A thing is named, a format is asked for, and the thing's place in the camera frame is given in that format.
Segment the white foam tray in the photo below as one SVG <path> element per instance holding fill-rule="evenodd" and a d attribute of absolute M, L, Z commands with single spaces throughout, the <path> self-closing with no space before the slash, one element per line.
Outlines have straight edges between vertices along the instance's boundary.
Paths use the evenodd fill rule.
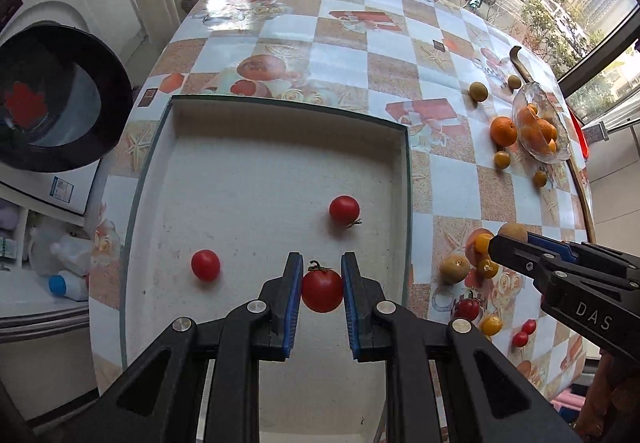
<path fill-rule="evenodd" d="M 331 201 L 354 197 L 361 223 L 335 224 Z M 169 102 L 134 194 L 124 263 L 130 365 L 175 319 L 222 319 L 258 298 L 292 252 L 338 270 L 355 253 L 364 276 L 404 299 L 410 233 L 406 129 L 344 110 L 241 97 Z M 194 276 L 198 250 L 221 271 Z"/>

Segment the checkered tablecloth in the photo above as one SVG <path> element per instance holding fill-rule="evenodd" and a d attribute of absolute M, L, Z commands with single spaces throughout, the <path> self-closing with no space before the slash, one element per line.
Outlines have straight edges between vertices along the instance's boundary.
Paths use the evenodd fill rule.
<path fill-rule="evenodd" d="M 513 40 L 468 10 L 436 0 L 199 0 L 134 89 L 134 110 L 114 151 L 90 270 L 96 383 L 122 371 L 120 263 L 134 189 L 171 96 L 273 97 L 393 120 L 409 130 L 414 236 L 410 304 L 443 319 L 441 259 L 508 222 L 563 241 L 587 237 L 567 166 L 510 146 L 495 167 L 491 121 L 509 116 Z M 488 88 L 485 102 L 469 85 Z"/>

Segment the yellow cherry tomato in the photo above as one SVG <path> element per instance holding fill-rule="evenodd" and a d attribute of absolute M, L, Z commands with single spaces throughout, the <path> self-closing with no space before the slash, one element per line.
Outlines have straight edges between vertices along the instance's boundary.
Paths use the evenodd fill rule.
<path fill-rule="evenodd" d="M 503 321 L 497 314 L 489 314 L 480 324 L 480 331 L 487 337 L 495 336 L 503 327 Z"/>
<path fill-rule="evenodd" d="M 485 257 L 478 261 L 476 270 L 478 275 L 483 279 L 494 278 L 499 270 L 499 265 L 492 261 L 489 257 Z"/>

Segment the red cherry tomato with stem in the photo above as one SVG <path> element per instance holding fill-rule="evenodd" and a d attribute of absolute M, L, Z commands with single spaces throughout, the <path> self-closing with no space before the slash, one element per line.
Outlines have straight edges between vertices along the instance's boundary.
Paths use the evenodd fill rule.
<path fill-rule="evenodd" d="M 330 313 L 343 301 L 342 278 L 331 267 L 311 260 L 302 280 L 300 295 L 309 310 Z"/>

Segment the brown longan fruit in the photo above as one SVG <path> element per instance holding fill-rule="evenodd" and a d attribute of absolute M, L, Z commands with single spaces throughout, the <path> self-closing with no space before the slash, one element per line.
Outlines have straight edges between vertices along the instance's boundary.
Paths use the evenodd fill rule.
<path fill-rule="evenodd" d="M 528 230 L 525 225 L 520 223 L 504 223 L 498 230 L 498 234 L 515 239 L 516 241 L 521 241 L 521 243 L 527 243 L 528 241 Z"/>

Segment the red plastic dustpan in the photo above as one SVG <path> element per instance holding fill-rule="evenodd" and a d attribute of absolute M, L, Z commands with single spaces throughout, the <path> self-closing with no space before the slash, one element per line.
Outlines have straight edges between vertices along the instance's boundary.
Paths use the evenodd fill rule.
<path fill-rule="evenodd" d="M 589 159 L 590 150 L 585 134 L 584 132 L 582 132 L 582 125 L 580 124 L 580 121 L 577 119 L 573 111 L 570 111 L 570 117 L 572 118 L 577 140 L 580 145 L 580 150 L 582 151 L 582 158 L 587 161 Z"/>

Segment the white washing machine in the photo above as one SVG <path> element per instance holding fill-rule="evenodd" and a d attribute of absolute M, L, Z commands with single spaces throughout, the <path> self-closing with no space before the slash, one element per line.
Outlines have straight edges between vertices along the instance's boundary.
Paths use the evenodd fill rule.
<path fill-rule="evenodd" d="M 84 216 L 132 107 L 134 0 L 1 0 L 1 190 Z"/>

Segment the glass fruit bowl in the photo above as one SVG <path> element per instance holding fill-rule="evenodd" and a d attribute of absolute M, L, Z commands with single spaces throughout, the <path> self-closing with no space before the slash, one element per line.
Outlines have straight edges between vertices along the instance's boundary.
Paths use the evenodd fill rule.
<path fill-rule="evenodd" d="M 555 164 L 570 159 L 572 146 L 565 123 L 539 83 L 525 83 L 516 91 L 512 121 L 518 141 L 538 161 Z"/>

